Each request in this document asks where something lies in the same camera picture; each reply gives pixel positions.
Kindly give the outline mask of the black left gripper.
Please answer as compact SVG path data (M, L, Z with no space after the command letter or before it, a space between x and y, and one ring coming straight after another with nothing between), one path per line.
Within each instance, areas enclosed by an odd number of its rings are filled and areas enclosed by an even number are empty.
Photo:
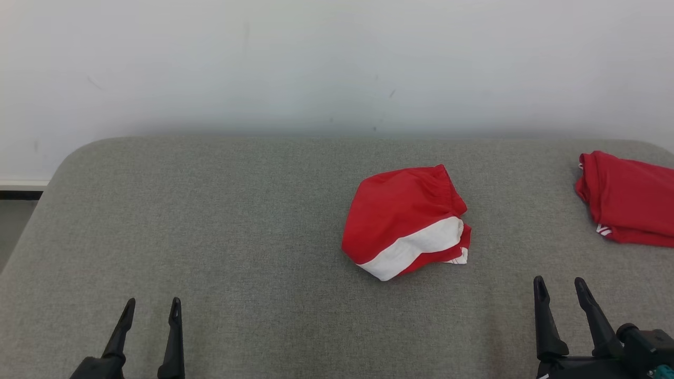
M124 378L123 365L126 362L124 347L127 333L132 328L135 306L135 298L127 301L103 351L103 358L84 358L70 375L70 379ZM185 378L182 307L178 297L172 300L168 325L170 331L164 359L158 368L158 378Z

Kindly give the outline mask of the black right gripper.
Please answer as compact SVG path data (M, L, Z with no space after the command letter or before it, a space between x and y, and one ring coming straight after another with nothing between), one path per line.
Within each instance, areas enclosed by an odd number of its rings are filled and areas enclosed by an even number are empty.
M632 378L632 374L616 360L623 356L623 345L587 283L577 277L574 286L579 305L587 316L593 342L592 357L566 357L570 351L554 323L549 291L542 276L536 276L533 280L534 321L536 354L540 361L536 377Z

